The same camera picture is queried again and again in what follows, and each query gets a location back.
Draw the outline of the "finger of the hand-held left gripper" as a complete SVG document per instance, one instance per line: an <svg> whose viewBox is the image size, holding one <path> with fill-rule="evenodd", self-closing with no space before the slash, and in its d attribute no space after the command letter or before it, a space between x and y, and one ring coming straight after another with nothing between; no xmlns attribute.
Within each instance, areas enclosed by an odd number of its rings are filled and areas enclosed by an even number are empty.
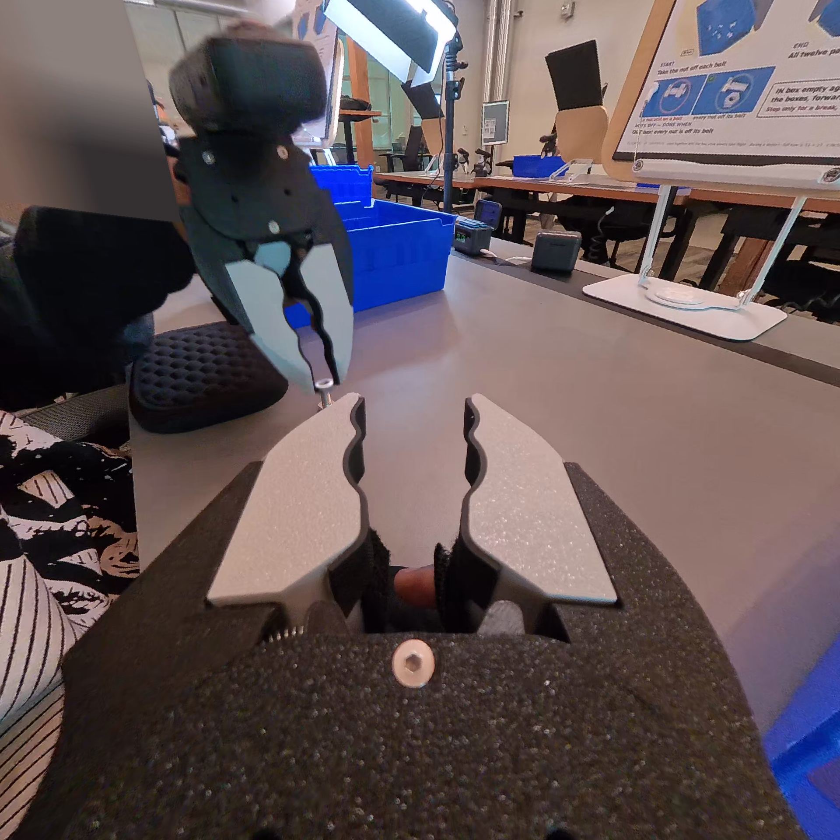
<svg viewBox="0 0 840 840"><path fill-rule="evenodd" d="M300 264L299 274L311 324L321 338L333 382L341 385L350 368L354 310L333 247L312 247Z"/></svg>
<svg viewBox="0 0 840 840"><path fill-rule="evenodd" d="M313 384L312 368L301 352L297 332L289 324L285 291L280 279L291 254L256 254L256 261L241 259L225 265L247 316L252 343L292 384Z"/></svg>

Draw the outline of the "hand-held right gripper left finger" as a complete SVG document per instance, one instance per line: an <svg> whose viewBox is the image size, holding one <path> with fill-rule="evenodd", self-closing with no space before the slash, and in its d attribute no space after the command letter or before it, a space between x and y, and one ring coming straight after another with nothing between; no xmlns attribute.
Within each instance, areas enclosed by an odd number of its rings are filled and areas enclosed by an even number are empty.
<svg viewBox="0 0 840 840"><path fill-rule="evenodd" d="M279 605L298 627L316 602L350 625L385 630L389 560L366 497L365 402L349 393L291 430L265 456L207 592L213 607Z"/></svg>

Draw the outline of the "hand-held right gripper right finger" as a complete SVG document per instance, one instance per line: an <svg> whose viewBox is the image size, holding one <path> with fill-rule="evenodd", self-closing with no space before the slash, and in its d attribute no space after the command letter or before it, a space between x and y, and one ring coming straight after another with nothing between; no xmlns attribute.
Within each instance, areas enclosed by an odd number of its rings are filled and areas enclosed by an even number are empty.
<svg viewBox="0 0 840 840"><path fill-rule="evenodd" d="M481 394L465 400L459 530L437 549L437 611L449 634L566 635L561 608L615 610L619 594L566 461Z"/></svg>

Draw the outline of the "blue plastic bin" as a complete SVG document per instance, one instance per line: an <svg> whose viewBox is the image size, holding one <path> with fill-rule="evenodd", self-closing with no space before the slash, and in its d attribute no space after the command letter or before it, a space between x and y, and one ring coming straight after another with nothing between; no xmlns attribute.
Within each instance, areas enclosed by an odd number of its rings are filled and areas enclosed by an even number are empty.
<svg viewBox="0 0 840 840"><path fill-rule="evenodd" d="M372 205L373 166L362 168L357 164L311 164L309 169L318 186L330 193L335 204Z"/></svg>
<svg viewBox="0 0 840 840"><path fill-rule="evenodd" d="M763 739L773 775L811 839L839 838L839 639Z"/></svg>
<svg viewBox="0 0 840 840"><path fill-rule="evenodd" d="M353 311L441 291L456 216L390 201L339 203L353 261Z"/></svg>
<svg viewBox="0 0 840 840"><path fill-rule="evenodd" d="M568 164L558 155L516 155L512 159L512 176L518 179L547 180L556 172L564 173Z"/></svg>

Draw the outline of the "person's left forearm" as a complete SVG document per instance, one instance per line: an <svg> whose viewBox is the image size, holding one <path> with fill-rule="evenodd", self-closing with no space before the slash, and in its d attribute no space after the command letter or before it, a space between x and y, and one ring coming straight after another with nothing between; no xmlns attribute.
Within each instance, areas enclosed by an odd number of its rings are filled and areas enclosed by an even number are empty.
<svg viewBox="0 0 840 840"><path fill-rule="evenodd" d="M2 409L120 383L195 271L174 224L28 206L2 241Z"/></svg>

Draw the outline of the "black round cushion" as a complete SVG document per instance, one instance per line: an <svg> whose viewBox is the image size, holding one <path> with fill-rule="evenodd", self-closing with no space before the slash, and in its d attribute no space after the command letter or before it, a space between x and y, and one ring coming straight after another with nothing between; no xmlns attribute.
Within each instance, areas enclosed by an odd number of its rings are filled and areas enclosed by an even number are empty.
<svg viewBox="0 0 840 840"><path fill-rule="evenodd" d="M154 336L132 365L129 409L153 434L180 434L276 404L287 380L240 326L226 321Z"/></svg>

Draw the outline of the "roll-up banner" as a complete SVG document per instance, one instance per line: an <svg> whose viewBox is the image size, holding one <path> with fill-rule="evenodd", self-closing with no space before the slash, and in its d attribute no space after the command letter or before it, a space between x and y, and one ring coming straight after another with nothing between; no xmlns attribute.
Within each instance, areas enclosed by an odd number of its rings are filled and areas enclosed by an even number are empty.
<svg viewBox="0 0 840 840"><path fill-rule="evenodd" d="M309 86L321 108L294 136L296 145L308 150L331 148L339 128L344 51L328 10L329 1L297 1L291 18L293 36L305 46L311 59Z"/></svg>

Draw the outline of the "black and blue device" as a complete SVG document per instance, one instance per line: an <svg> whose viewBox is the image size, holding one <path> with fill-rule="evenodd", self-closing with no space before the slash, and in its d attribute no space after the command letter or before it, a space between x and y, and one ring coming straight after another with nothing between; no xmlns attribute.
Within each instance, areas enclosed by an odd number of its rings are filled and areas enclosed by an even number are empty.
<svg viewBox="0 0 840 840"><path fill-rule="evenodd" d="M481 256L490 251L495 228L474 218L458 216L455 220L453 248L466 256Z"/></svg>

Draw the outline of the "studio light on stand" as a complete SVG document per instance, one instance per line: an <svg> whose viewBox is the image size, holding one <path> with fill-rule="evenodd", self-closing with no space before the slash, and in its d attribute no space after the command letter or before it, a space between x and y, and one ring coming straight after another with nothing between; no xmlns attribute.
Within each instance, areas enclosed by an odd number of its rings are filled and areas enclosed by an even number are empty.
<svg viewBox="0 0 840 840"><path fill-rule="evenodd" d="M444 212L453 211L455 103L460 98L458 59L463 41L455 6L439 1L331 1L325 15L400 82L433 80L444 65Z"/></svg>

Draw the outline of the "grey tool case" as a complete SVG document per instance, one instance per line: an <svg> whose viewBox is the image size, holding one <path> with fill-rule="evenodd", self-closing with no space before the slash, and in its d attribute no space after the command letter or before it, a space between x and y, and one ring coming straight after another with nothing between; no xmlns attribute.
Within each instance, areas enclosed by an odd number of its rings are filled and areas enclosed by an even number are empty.
<svg viewBox="0 0 840 840"><path fill-rule="evenodd" d="M581 243L579 232L542 230L534 240L531 272L540 275L570 274L578 261Z"/></svg>

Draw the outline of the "black printed shirt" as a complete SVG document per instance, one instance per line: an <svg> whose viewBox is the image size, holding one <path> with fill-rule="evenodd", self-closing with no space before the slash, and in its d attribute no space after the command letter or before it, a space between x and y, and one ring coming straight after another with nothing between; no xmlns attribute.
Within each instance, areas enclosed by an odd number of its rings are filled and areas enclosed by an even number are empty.
<svg viewBox="0 0 840 840"><path fill-rule="evenodd" d="M128 452L67 442L2 411L2 837L56 748L62 660L139 573Z"/></svg>

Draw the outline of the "white sign stand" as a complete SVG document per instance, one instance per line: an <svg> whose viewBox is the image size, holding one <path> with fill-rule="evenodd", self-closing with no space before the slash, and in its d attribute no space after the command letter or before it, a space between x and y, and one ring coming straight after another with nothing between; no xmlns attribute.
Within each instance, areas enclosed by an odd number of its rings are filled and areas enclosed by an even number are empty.
<svg viewBox="0 0 840 840"><path fill-rule="evenodd" d="M782 311L754 302L770 269L782 250L806 201L820 196L838 196L839 163L823 164L723 164L716 160L702 164L672 159L637 158L633 173L650 177L659 184L654 219L644 250L642 267L636 275L623 274L583 288L583 294L620 308L704 333L708 336L748 342L755 340L786 319ZM710 290L693 289L650 274L655 246L665 218L670 186L715 187L734 185L744 193L786 195L794 201L769 255L750 289L736 297Z"/></svg>

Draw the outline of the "long wooden desk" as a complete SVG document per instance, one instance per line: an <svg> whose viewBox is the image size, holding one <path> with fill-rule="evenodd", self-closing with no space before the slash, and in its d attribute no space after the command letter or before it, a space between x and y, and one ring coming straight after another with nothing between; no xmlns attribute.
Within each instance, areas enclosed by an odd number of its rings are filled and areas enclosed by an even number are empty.
<svg viewBox="0 0 840 840"><path fill-rule="evenodd" d="M525 239L532 216L546 216L565 230L581 233L580 256L584 261L618 270L617 249L624 242L643 248L653 221L657 190L628 184L572 183L501 176L477 177L470 185L457 186L454 205L472 206L485 197L503 206L501 225L495 237L518 245L533 246ZM669 200L660 237L670 240L664 262L654 273L665 280L686 282L702 290L734 295L755 281L781 231L791 207L790 198L681 187ZM725 213L721 238L711 253L702 276L683 274L686 252L697 224L703 217ZM776 260L801 259L808 246L826 246L822 225L829 215L838 215L838 201L807 202Z"/></svg>

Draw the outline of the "black monitor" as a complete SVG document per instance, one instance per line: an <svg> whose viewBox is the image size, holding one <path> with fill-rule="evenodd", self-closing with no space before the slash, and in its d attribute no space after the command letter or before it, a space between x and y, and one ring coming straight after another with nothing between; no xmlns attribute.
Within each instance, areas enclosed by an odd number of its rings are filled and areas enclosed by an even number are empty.
<svg viewBox="0 0 840 840"><path fill-rule="evenodd" d="M545 62L558 112L603 105L605 88L595 39L551 52Z"/></svg>

